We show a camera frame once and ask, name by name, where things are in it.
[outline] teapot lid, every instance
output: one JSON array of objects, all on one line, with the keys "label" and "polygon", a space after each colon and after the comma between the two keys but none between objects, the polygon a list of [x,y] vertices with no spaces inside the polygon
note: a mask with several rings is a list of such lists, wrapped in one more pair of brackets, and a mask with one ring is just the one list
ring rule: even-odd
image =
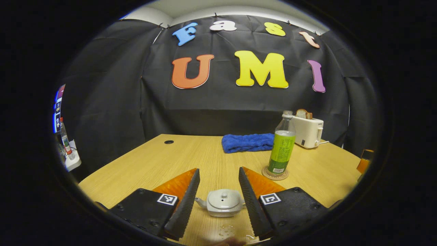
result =
[{"label": "teapot lid", "polygon": [[240,203],[240,195],[234,190],[214,190],[209,193],[208,202],[215,208],[230,209]]}]

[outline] teapot spout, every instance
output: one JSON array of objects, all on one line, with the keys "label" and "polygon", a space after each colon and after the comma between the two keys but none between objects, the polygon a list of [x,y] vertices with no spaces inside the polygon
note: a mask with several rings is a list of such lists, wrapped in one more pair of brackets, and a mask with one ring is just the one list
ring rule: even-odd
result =
[{"label": "teapot spout", "polygon": [[196,201],[201,208],[206,209],[206,202],[204,200],[200,199],[199,197],[196,197],[194,198],[194,201]]}]

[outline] blue towel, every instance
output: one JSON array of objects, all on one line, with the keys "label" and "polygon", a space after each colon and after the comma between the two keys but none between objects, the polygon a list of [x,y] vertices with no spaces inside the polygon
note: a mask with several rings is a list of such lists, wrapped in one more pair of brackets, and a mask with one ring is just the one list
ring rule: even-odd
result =
[{"label": "blue towel", "polygon": [[239,151],[265,151],[273,147],[274,134],[252,134],[252,135],[232,135],[228,134],[222,138],[222,146],[225,153],[235,153]]}]

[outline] cork coaster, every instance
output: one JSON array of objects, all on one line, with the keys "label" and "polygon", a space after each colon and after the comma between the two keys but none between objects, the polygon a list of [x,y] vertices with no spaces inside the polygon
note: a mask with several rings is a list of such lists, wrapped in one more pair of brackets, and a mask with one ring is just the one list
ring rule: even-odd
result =
[{"label": "cork coaster", "polygon": [[285,172],[284,172],[281,176],[278,176],[278,177],[273,177],[273,176],[269,175],[269,174],[267,173],[267,166],[265,166],[265,167],[263,168],[263,170],[261,171],[261,173],[262,173],[265,177],[267,177],[268,179],[271,179],[271,180],[283,180],[283,179],[286,179],[286,178],[288,177],[288,171],[287,171],[287,170],[285,170]]}]

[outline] white teapot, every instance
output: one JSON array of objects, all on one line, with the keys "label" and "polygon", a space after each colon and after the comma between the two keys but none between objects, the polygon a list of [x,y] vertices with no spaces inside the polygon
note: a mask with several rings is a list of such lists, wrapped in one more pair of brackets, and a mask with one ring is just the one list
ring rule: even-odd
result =
[{"label": "white teapot", "polygon": [[246,206],[238,191],[229,189],[210,191],[206,201],[199,197],[194,200],[201,208],[207,209],[212,217],[232,217]]}]

